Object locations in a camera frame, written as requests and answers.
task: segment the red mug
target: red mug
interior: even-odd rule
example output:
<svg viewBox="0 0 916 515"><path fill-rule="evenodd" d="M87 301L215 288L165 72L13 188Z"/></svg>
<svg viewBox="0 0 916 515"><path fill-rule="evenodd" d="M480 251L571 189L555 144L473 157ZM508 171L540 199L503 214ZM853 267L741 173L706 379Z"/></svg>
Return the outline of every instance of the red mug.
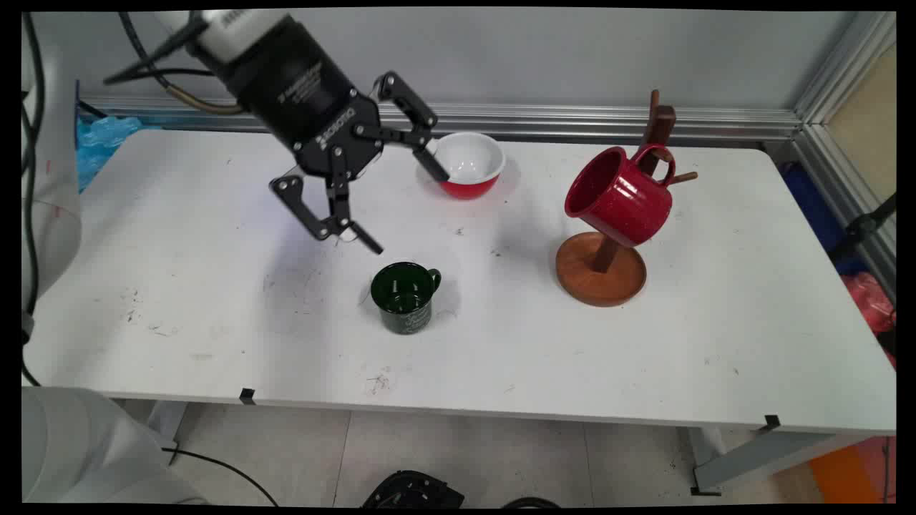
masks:
<svg viewBox="0 0 916 515"><path fill-rule="evenodd" d="M659 232L671 212L668 185L674 179L674 159L662 181L639 170L639 161L655 148L646 145L633 159L621 147L594 157L572 182L566 194L566 214L613 238L624 247L635 247Z"/></svg>

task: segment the red bag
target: red bag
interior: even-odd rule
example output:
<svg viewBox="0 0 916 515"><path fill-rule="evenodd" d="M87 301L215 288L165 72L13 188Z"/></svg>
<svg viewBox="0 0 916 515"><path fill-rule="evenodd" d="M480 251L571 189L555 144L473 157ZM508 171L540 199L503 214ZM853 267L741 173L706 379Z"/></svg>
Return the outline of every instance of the red bag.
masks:
<svg viewBox="0 0 916 515"><path fill-rule="evenodd" d="M897 311L874 276L868 272L859 272L854 277L841 278L872 333L880 334L894 328L897 324Z"/></svg>

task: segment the blue plastic bag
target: blue plastic bag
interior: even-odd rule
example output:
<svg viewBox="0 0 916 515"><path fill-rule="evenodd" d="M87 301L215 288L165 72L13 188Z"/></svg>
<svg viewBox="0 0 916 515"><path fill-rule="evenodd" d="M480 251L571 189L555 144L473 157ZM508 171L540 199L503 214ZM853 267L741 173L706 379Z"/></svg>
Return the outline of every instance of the blue plastic bag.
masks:
<svg viewBox="0 0 916 515"><path fill-rule="evenodd" d="M80 193L89 186L99 170L111 158L118 147L128 136L141 128L158 128L143 126L140 120L132 117L116 118L108 116L95 120L91 124L76 120L76 172Z"/></svg>

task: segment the wooden mug stand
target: wooden mug stand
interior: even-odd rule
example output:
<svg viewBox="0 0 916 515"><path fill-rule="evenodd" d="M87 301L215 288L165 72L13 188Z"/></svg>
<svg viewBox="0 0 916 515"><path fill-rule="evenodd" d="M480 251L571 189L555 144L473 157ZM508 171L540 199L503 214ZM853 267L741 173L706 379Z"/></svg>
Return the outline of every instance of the wooden mug stand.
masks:
<svg viewBox="0 0 916 515"><path fill-rule="evenodd" d="M649 123L640 146L666 145L675 119L674 108L659 105L659 90L654 90L649 101ZM659 159L671 161L671 154L655 150L639 162L639 169L651 175ZM684 173L675 176L671 184L697 177L695 171ZM617 306L642 290L646 263L635 248L624 247L602 233L581 233L564 241L557 250L557 277L566 291L581 302Z"/></svg>

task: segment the wooden base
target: wooden base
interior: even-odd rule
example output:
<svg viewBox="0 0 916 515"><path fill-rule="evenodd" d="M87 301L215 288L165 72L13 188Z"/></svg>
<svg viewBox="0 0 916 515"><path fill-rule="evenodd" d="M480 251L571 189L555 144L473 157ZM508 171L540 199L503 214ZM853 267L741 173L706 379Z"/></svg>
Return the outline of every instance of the wooden base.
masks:
<svg viewBox="0 0 916 515"><path fill-rule="evenodd" d="M577 300L593 306L617 306L633 298L646 284L646 264L635 248L619 247L607 272L594 270L601 233L581 233L557 250L557 277Z"/></svg>

